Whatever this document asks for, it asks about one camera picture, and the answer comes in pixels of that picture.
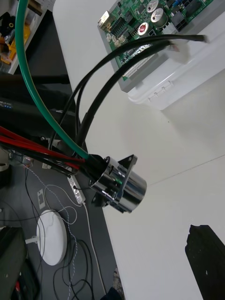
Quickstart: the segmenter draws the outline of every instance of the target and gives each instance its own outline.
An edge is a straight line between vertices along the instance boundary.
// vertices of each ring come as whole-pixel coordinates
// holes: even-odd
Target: table surface
[[[56,0],[53,16],[72,88],[105,55],[97,22],[113,0]],[[85,89],[80,117],[113,74],[110,64]],[[132,104],[116,84],[98,110],[90,153],[122,159],[148,184],[132,214],[104,209],[127,300],[202,299],[185,255],[191,224],[225,242],[225,71],[164,111]]]

